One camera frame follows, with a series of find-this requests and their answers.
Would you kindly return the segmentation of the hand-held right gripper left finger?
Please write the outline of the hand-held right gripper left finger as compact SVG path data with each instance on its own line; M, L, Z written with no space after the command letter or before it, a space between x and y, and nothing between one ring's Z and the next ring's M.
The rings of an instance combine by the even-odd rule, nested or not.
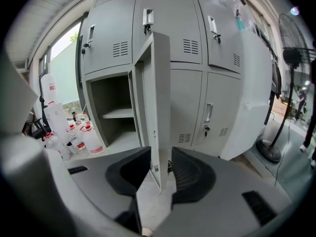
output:
M136 193L149 172L151 148L65 163L85 197L103 214L125 228L142 230Z

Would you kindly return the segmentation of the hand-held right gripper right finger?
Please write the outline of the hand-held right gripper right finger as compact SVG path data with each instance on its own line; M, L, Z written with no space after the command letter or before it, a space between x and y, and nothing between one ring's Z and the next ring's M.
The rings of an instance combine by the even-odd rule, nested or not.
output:
M171 212L156 237L243 237L268 235L265 227L290 198L236 162L174 147L176 192Z

